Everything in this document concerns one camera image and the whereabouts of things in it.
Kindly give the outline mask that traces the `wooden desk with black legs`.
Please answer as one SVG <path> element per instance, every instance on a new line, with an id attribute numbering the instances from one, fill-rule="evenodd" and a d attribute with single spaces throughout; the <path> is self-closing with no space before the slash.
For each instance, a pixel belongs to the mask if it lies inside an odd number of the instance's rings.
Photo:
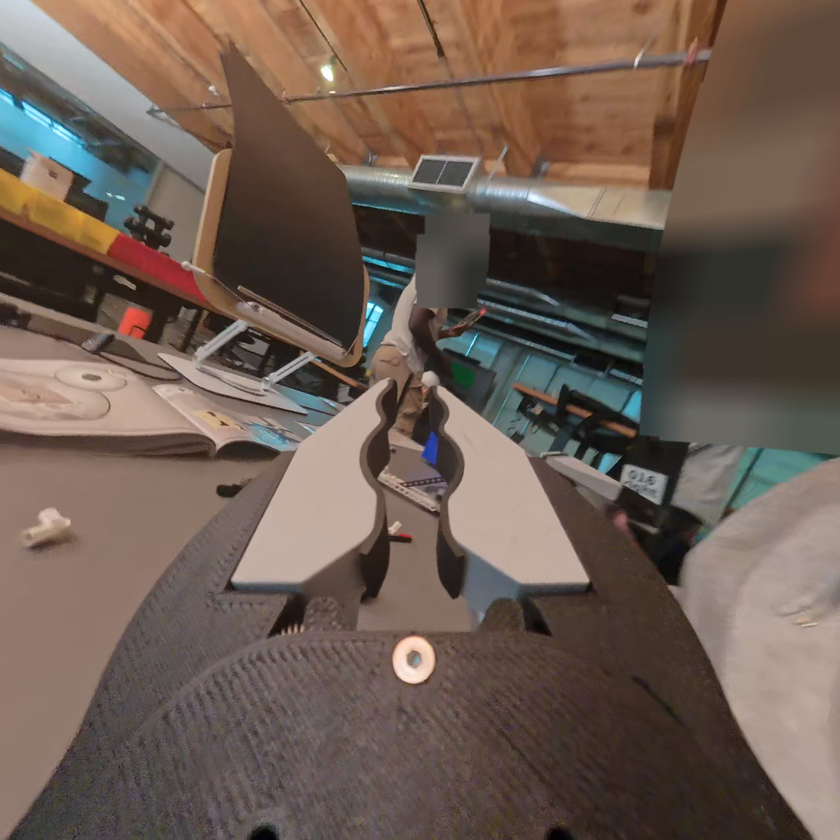
<path id="1" fill-rule="evenodd" d="M 551 451 L 563 453 L 567 444 L 574 443 L 573 456 L 583 460 L 593 452 L 591 465 L 597 467 L 605 455 L 624 456 L 639 434 L 638 422 L 568 385 L 554 395 L 521 383 L 512 390 L 520 398 L 517 410 L 525 422 L 512 436 L 517 443 L 527 433 L 540 431 L 551 437 Z"/>

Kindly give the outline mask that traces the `row of yellow storage bins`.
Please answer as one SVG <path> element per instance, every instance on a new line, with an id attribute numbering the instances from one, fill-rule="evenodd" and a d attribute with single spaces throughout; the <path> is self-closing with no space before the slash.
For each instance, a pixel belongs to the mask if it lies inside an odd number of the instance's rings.
<path id="1" fill-rule="evenodd" d="M 107 255 L 121 234 L 96 218 L 1 171 L 2 220 L 63 244 Z"/>

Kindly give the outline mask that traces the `silver air duct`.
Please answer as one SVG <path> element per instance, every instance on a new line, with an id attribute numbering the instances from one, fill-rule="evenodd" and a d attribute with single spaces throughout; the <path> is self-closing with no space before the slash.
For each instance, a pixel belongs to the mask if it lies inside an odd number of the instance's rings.
<path id="1" fill-rule="evenodd" d="M 459 191 L 415 185 L 413 173 L 341 164 L 352 203 L 423 215 L 433 210 L 573 219 L 661 231 L 671 192 L 630 186 L 566 185 L 537 178 L 472 175 Z"/>

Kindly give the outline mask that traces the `white box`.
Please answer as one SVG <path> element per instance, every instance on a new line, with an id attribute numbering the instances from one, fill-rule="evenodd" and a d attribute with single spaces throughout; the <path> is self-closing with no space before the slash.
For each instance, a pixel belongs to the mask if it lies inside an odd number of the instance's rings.
<path id="1" fill-rule="evenodd" d="M 65 202 L 74 183 L 75 173 L 49 157 L 30 150 L 19 180 L 59 202 Z"/>

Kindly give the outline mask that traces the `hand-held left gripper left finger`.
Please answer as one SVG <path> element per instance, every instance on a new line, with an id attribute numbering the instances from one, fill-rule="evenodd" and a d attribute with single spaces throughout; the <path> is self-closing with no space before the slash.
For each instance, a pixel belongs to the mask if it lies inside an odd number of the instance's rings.
<path id="1" fill-rule="evenodd" d="M 379 475 L 397 385 L 383 380 L 294 452 L 231 577 L 237 592 L 378 596 L 390 561 Z"/>

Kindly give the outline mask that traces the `open instruction booklet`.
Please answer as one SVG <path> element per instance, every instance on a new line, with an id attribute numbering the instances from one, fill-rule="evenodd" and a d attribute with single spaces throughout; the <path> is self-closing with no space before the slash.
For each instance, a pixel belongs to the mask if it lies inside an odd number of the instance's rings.
<path id="1" fill-rule="evenodd" d="M 137 455 L 295 450 L 278 422 L 237 413 L 181 384 L 151 385 L 119 366 L 1 361 L 2 440 Z"/>

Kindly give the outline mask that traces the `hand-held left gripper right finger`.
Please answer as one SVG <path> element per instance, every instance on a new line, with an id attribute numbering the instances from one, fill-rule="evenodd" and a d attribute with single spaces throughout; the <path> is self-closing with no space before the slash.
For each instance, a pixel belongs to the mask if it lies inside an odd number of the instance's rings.
<path id="1" fill-rule="evenodd" d="M 441 385 L 428 394 L 437 439 L 437 573 L 470 610 L 499 599 L 585 592 L 591 579 L 524 450 Z"/>

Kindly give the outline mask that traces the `red storage bin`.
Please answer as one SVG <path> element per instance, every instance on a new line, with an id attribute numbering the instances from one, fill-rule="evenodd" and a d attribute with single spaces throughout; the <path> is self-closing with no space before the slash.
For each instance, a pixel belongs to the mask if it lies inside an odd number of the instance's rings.
<path id="1" fill-rule="evenodd" d="M 107 256 L 154 278 L 164 289 L 177 297 L 207 305 L 207 300 L 199 290 L 192 272 L 184 269 L 171 257 L 136 239 L 118 234 L 111 242 Z"/>

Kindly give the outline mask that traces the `white yellow lego aircraft model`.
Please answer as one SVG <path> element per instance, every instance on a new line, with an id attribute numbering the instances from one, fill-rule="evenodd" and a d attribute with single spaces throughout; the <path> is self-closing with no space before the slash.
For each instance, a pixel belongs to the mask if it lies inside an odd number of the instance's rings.
<path id="1" fill-rule="evenodd" d="M 447 489 L 446 481 L 441 476 L 404 480 L 383 470 L 378 481 L 384 488 L 433 515 L 439 514 L 440 502 Z"/>

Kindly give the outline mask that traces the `small white lego connector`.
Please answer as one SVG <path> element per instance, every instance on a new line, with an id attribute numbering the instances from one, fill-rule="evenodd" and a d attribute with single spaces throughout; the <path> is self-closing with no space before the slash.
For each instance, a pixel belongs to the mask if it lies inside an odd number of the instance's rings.
<path id="1" fill-rule="evenodd" d="M 34 550 L 67 539 L 70 530 L 71 520 L 50 507 L 38 513 L 36 524 L 22 531 L 19 541 L 27 550 Z"/>

